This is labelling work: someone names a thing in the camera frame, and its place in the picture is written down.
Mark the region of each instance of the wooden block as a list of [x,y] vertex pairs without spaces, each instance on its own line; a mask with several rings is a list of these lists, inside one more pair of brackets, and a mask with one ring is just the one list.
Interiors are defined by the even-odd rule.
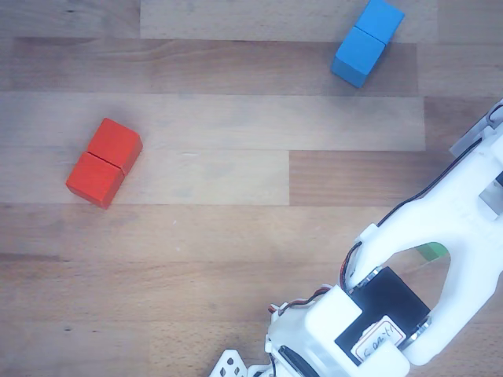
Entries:
[[383,0],[370,0],[355,27],[387,44],[404,16],[404,12]]
[[87,151],[115,165],[127,175],[142,148],[140,135],[105,118],[87,146]]
[[70,173],[66,185],[77,196],[106,209],[123,180],[121,169],[84,152]]
[[332,63],[332,73],[361,88],[386,45],[353,27]]

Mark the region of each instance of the cable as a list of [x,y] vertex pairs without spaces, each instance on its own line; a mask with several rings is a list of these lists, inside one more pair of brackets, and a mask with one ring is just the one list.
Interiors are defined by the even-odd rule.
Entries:
[[398,206],[393,208],[389,214],[383,217],[381,221],[377,223],[377,226],[381,226],[387,219],[389,219],[397,210],[405,206],[407,203],[413,202],[414,200],[421,198],[424,194],[429,192],[431,189],[433,189],[469,152],[472,151],[473,148],[475,148],[477,145],[480,144],[482,141],[482,138],[474,142],[472,145],[470,145],[463,153],[461,153],[437,178],[433,180],[432,183],[430,183],[428,186],[426,186],[423,190],[418,192],[416,195],[408,198],[407,200],[404,200],[401,202]]
[[324,295],[330,291],[330,288],[328,287],[321,287],[318,290],[316,290],[311,297],[309,297],[307,300],[295,300],[290,303],[288,303],[283,309],[279,309],[278,316],[282,316],[283,313],[285,312],[286,309],[290,309],[294,306],[301,306],[301,305],[307,305],[310,302],[312,302],[316,297]]
[[276,377],[276,363],[272,353],[269,353],[270,363],[273,365],[273,377]]
[[340,287],[342,288],[343,291],[347,291],[346,287],[346,272],[347,272],[347,265],[349,265],[349,260],[351,258],[351,255],[362,245],[361,241],[358,241],[353,245],[353,247],[348,251],[346,258],[344,259],[343,264],[340,266]]
[[[418,192],[416,195],[404,200],[395,208],[393,208],[386,216],[382,218],[381,221],[377,223],[377,227],[380,227],[387,219],[389,219],[397,210],[405,206],[407,203],[413,202],[416,199],[421,198],[425,194],[427,194],[431,189],[433,189],[468,153],[470,153],[475,147],[477,147],[482,142],[482,138],[473,142],[468,148],[464,150],[437,178],[433,180],[428,186],[426,186],[423,190]],[[340,287],[343,291],[347,292],[346,285],[346,273],[347,273],[347,265],[349,264],[349,260],[351,255],[362,245],[361,241],[358,241],[347,253],[346,258],[344,259],[343,264],[340,266]]]

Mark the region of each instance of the blue wooden cube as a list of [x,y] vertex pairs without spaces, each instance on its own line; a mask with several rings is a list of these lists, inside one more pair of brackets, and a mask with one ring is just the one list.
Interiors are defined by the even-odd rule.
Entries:
[[384,0],[370,0],[355,26],[387,44],[404,16],[404,12]]
[[360,88],[386,45],[380,40],[353,27],[332,63],[332,73]]

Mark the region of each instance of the wooden floor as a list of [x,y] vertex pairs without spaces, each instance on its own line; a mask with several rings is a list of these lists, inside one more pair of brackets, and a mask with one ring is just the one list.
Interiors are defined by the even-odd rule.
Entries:
[[[334,284],[503,97],[501,0],[390,2],[356,90],[329,65],[365,0],[0,0],[0,375],[264,362],[267,306]],[[64,186],[104,117],[145,145],[107,211]],[[398,271],[434,305],[447,266]],[[503,375],[502,314],[411,375]]]

